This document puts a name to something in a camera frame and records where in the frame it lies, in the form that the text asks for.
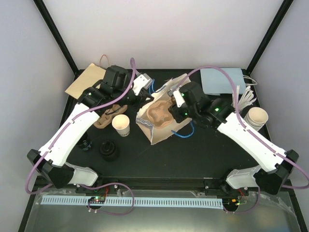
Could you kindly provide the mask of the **blue checkered paper bag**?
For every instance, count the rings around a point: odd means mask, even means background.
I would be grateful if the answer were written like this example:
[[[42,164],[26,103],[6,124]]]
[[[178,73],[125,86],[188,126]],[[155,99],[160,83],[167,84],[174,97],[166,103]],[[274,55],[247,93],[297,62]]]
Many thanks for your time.
[[[136,116],[136,123],[150,141],[155,145],[178,132],[189,124],[192,119],[182,119],[180,123],[168,111],[176,101],[168,95],[168,92],[177,86],[186,74],[167,80],[161,88],[151,94],[154,100],[145,104]]]

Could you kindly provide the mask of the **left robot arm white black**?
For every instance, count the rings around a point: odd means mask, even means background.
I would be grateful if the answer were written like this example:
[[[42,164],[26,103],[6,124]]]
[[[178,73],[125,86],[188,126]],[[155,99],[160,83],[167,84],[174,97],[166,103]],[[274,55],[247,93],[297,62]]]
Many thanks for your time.
[[[42,175],[50,186],[62,188],[68,184],[86,185],[93,193],[103,189],[104,182],[97,172],[89,167],[80,167],[67,162],[75,145],[107,109],[113,105],[132,105],[141,108],[153,100],[148,88],[152,79],[147,74],[112,65],[105,70],[93,85],[82,91],[71,115],[56,134],[39,150],[31,149],[27,158],[35,171]]]

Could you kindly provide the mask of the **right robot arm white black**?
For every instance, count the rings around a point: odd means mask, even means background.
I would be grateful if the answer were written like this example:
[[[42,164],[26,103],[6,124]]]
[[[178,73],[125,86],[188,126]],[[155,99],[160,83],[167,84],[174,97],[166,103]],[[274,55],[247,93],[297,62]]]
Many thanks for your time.
[[[199,126],[211,127],[226,135],[243,148],[258,163],[257,166],[232,170],[219,183],[225,195],[236,189],[259,187],[275,195],[293,170],[293,162],[299,155],[294,150],[285,151],[237,117],[234,108],[222,99],[210,100],[196,82],[188,82],[182,87],[172,87],[168,95],[175,101],[169,108],[176,122],[187,118]]]

